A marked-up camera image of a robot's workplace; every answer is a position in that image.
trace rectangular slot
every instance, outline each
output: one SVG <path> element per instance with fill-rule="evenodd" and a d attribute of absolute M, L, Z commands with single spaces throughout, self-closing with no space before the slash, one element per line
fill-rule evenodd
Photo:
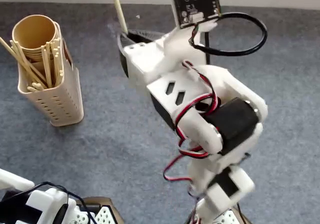
<path fill-rule="evenodd" d="M 174 86 L 175 86 L 175 82 L 170 82 L 167 89 L 166 89 L 166 94 L 172 94 L 172 92 L 174 91 Z"/>
<path fill-rule="evenodd" d="M 175 102 L 176 105 L 182 104 L 182 102 L 184 101 L 184 98 L 185 98 L 185 93 L 186 92 L 179 92 L 179 94 L 176 98 L 176 102 Z"/>

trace circuit board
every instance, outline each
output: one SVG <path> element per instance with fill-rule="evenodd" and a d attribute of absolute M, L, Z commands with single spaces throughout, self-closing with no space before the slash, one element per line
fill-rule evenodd
<path fill-rule="evenodd" d="M 186 28 L 214 19 L 221 12 L 219 0 L 173 0 L 176 23 Z"/>

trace wooden stick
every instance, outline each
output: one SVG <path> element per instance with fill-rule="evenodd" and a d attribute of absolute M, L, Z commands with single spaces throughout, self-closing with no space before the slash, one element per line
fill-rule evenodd
<path fill-rule="evenodd" d="M 29 90 L 30 92 L 38 92 L 37 89 L 30 87 L 30 86 L 27 87 L 27 90 Z"/>
<path fill-rule="evenodd" d="M 48 88 L 52 88 L 52 80 L 51 80 L 51 70 L 50 70 L 50 65 L 49 65 L 49 59 L 48 59 L 48 53 L 47 50 L 44 48 L 45 46 L 41 46 L 41 53 L 42 53 L 42 59 L 43 59 L 43 66 L 44 66 L 44 72 L 45 72 L 45 77 L 46 83 L 48 84 Z"/>
<path fill-rule="evenodd" d="M 54 49 L 56 48 L 56 42 L 55 40 L 50 44 L 51 45 L 51 50 L 52 50 L 52 54 L 54 55 L 53 56 L 53 67 L 54 67 L 54 78 L 55 80 L 57 81 L 57 78 L 58 78 L 58 75 L 59 75 L 59 68 L 58 68 L 58 61 L 57 61 L 57 58 L 56 58 L 56 54 L 54 52 Z"/>
<path fill-rule="evenodd" d="M 13 42 L 12 40 L 10 40 L 10 43 L 12 44 L 13 47 L 16 47 L 17 49 L 17 55 L 20 55 L 20 57 L 22 58 L 23 63 L 25 64 L 25 66 L 29 69 L 29 71 L 33 74 L 31 76 L 32 79 L 34 79 L 34 81 L 40 83 L 43 87 L 47 88 L 46 85 L 33 73 L 35 72 L 44 82 L 46 81 L 45 77 L 39 72 L 39 70 L 37 70 L 25 57 L 25 54 L 21 48 L 21 46 L 19 45 L 18 42 Z"/>
<path fill-rule="evenodd" d="M 32 71 L 30 71 L 30 69 L 28 68 L 28 66 L 22 61 L 22 59 L 13 51 L 13 49 L 11 49 L 9 47 L 9 45 L 0 37 L 0 43 L 6 48 L 6 50 L 17 60 L 17 62 L 21 65 L 21 67 L 23 67 L 26 71 L 26 73 L 28 75 L 30 75 L 30 77 L 34 78 L 35 80 L 39 80 L 41 82 L 41 80 L 35 75 L 35 73 L 33 73 Z"/>
<path fill-rule="evenodd" d="M 57 79 L 55 81 L 55 87 L 57 87 L 62 81 L 62 78 L 64 76 L 64 72 L 62 71 L 62 62 L 61 62 L 61 58 L 62 57 L 61 57 L 60 53 L 58 53 L 58 52 L 55 53 L 55 57 L 57 59 L 57 66 L 59 68 L 58 76 L 57 76 Z"/>
<path fill-rule="evenodd" d="M 120 0 L 113 0 L 113 1 L 114 1 L 116 13 L 118 14 L 118 19 L 119 19 L 121 29 L 124 33 L 128 34 L 128 28 L 126 26 L 126 20 L 124 18 L 125 16 L 121 8 Z"/>
<path fill-rule="evenodd" d="M 42 85 L 40 83 L 32 83 L 33 88 L 39 90 L 39 91 L 44 91 L 44 88 L 42 87 Z"/>

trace round cup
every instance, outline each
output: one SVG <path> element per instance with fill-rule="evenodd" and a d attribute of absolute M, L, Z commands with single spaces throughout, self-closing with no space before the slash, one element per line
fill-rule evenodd
<path fill-rule="evenodd" d="M 19 42 L 26 56 L 41 55 L 41 46 L 52 42 L 56 36 L 55 22 L 40 14 L 23 18 L 12 30 L 13 41 Z"/>

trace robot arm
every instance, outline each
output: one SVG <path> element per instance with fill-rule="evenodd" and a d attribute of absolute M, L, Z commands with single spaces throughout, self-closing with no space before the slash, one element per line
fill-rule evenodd
<path fill-rule="evenodd" d="M 203 47 L 200 33 L 216 27 L 216 16 L 202 9 L 200 0 L 197 12 L 188 10 L 184 2 L 188 1 L 174 0 L 172 5 L 176 29 L 156 40 L 120 46 L 120 50 L 122 66 L 126 67 L 131 84 L 150 97 L 156 111 L 181 140 L 189 139 L 192 147 L 196 143 L 209 154 L 205 159 L 192 159 L 188 166 L 192 187 L 196 193 L 204 194 L 196 214 L 206 224 L 254 189 L 253 181 L 237 164 L 256 145 L 268 107 L 228 70 L 205 65 L 205 53 L 198 48 Z M 188 15 L 181 10 L 184 5 Z M 194 25 L 199 33 L 193 37 L 192 44 Z M 197 99 L 209 106 L 214 102 L 213 97 L 211 101 L 202 98 L 213 92 L 220 100 L 214 112 L 204 115 L 197 106 L 190 107 Z"/>

